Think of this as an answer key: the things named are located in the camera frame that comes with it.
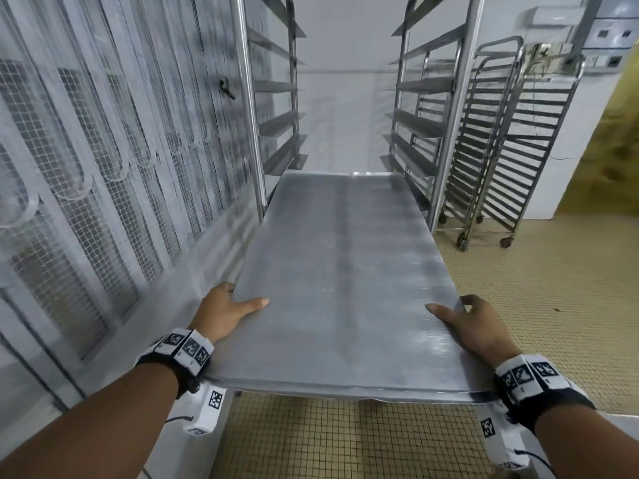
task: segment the person's right hand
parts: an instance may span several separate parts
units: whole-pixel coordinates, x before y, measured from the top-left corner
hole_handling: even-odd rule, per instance
[[[470,312],[457,312],[438,304],[427,304],[426,309],[450,324],[458,332],[462,344],[494,369],[522,354],[491,303],[475,294],[462,296],[461,302],[471,306]]]

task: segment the tiled floor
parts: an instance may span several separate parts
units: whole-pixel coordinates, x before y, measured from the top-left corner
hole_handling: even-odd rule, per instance
[[[504,250],[436,236],[460,294],[499,310],[517,343],[551,358],[609,412],[639,414],[639,219],[525,222]],[[212,478],[485,478],[471,408],[277,395],[236,398]]]

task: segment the finger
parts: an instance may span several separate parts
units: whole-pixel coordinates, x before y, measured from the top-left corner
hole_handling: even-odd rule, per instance
[[[255,299],[249,299],[248,301],[244,301],[243,303],[238,303],[238,306],[240,307],[242,316],[246,316],[246,314],[259,311],[260,309],[264,309],[266,306],[268,306],[268,298],[256,297]]]
[[[233,292],[235,289],[235,284],[232,282],[224,281],[221,284],[218,284],[218,289],[223,290],[224,292]]]
[[[427,304],[426,309],[435,314],[443,322],[455,325],[455,323],[459,320],[459,313],[446,306],[439,304]]]
[[[467,294],[466,296],[461,297],[461,303],[465,306],[479,306],[484,304],[484,301],[481,297],[476,294]]]

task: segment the forearm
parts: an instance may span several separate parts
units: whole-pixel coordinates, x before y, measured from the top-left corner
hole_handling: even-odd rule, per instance
[[[587,407],[548,410],[535,434],[558,479],[626,479],[639,471],[639,442]]]
[[[0,477],[135,479],[177,393],[170,369],[140,365],[12,452],[0,463]]]

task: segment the wristband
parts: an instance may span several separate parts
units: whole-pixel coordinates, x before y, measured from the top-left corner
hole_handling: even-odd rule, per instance
[[[596,410],[588,395],[539,354],[520,354],[497,367],[497,391],[512,419],[535,433],[537,419],[557,405]]]
[[[140,356],[135,365],[162,363],[178,379],[179,399],[185,392],[197,391],[206,362],[213,352],[211,341],[195,330],[175,328],[158,338]]]

